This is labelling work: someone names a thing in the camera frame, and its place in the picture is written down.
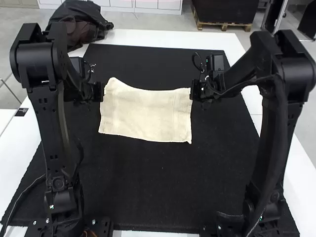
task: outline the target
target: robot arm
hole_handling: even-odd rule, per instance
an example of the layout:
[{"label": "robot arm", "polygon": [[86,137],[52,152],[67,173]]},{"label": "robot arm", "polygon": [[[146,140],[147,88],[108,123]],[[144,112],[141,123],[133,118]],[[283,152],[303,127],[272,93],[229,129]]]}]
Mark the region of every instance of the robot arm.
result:
[{"label": "robot arm", "polygon": [[205,78],[193,80],[190,98],[213,103],[234,97],[248,85],[263,96],[263,120],[255,168],[246,186],[242,216],[217,213],[218,236],[261,233],[259,223],[276,233],[281,217],[283,177],[297,119],[316,83],[314,60],[290,30],[275,37],[254,32],[250,49],[226,72],[220,55],[206,59]]},{"label": "robot arm", "polygon": [[[101,102],[104,95],[104,86],[90,80],[91,66],[68,57],[66,35],[64,23],[52,23],[49,32],[37,23],[24,24],[10,50],[12,71],[37,116],[45,157],[47,219],[41,236],[79,237],[84,231],[80,157],[70,152],[64,101]],[[26,236],[40,236],[32,231]]]},{"label": "robot arm", "polygon": [[[83,195],[78,159],[70,153],[64,101],[102,101],[104,87],[90,82],[86,74],[91,68],[83,59],[68,57],[66,35],[63,23],[53,23],[43,33],[38,24],[24,24],[11,48],[10,63],[27,90],[40,128],[49,220],[44,220],[42,232],[79,237],[84,231]],[[276,232],[294,127],[316,82],[315,62],[291,31],[279,31],[274,38],[268,32],[254,32],[250,40],[251,48],[225,72],[219,55],[208,57],[206,70],[201,70],[205,77],[191,86],[190,98],[206,103],[234,97],[248,85],[257,85],[263,96],[259,149],[245,190],[243,215],[217,213],[217,236],[223,237],[260,233],[259,222]],[[28,228],[26,236],[38,236],[36,231]],[[203,228],[200,236],[211,235]]]}]

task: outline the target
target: black jacket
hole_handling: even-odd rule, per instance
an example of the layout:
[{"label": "black jacket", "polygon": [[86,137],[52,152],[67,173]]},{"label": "black jacket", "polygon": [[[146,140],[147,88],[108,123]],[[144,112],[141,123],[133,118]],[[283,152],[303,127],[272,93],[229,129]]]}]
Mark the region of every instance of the black jacket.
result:
[{"label": "black jacket", "polygon": [[84,43],[102,40],[106,31],[114,27],[100,14],[101,7],[92,1],[66,0],[51,16],[52,22],[65,22],[68,34],[68,52],[82,47]]}]

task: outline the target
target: pallet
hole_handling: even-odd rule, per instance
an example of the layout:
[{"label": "pallet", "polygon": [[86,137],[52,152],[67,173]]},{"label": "pallet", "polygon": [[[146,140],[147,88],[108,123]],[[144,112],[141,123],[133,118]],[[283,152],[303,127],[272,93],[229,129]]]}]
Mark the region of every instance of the pallet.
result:
[{"label": "pallet", "polygon": [[192,9],[192,12],[193,12],[194,20],[196,21],[196,24],[197,24],[197,29],[199,31],[201,31],[203,29],[202,28],[203,26],[221,26],[222,27],[222,31],[226,31],[228,26],[243,26],[244,30],[246,32],[250,32],[250,30],[251,30],[252,24],[238,24],[238,23],[234,23],[234,22],[233,23],[228,23],[228,22],[225,22],[225,23],[220,23],[220,22],[202,22],[202,21],[200,21],[198,19],[197,11],[194,8],[192,3],[191,3],[191,9]]}]

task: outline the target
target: gray floor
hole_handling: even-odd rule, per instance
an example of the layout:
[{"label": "gray floor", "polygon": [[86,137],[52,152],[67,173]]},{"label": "gray floor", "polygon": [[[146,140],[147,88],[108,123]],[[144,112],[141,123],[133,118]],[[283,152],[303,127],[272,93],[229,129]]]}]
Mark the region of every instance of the gray floor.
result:
[{"label": "gray floor", "polygon": [[[43,29],[52,13],[53,10],[44,9],[0,8],[0,78],[6,79],[11,73],[8,53],[21,25],[24,22],[38,22]],[[184,2],[183,14],[180,16],[122,12],[102,12],[102,14],[107,20],[112,21],[117,29],[198,31],[187,1]],[[262,12],[256,14],[252,31],[260,30],[263,15]],[[292,29],[298,38],[305,40],[306,38],[296,30],[298,23],[298,20],[288,13],[287,17],[283,19],[280,29]],[[203,31],[221,32],[221,29],[219,27],[209,27],[204,28]],[[239,27],[228,27],[228,32],[235,33],[246,50],[250,47],[250,33],[244,32]],[[303,42],[303,45],[316,59],[316,42]],[[13,76],[10,76],[6,82],[20,100],[26,97],[26,92],[21,89],[21,85]],[[0,108],[18,107],[19,102],[0,82]],[[295,134],[316,166],[316,146],[314,142],[316,137],[315,107],[316,89],[310,94],[309,101],[304,106]]]}]

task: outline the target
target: white towel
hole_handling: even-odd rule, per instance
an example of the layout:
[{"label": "white towel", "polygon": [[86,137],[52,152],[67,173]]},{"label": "white towel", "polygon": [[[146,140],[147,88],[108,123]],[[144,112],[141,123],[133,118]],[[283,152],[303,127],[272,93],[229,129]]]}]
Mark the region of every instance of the white towel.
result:
[{"label": "white towel", "polygon": [[191,144],[190,89],[142,90],[110,78],[100,105],[100,133]]}]

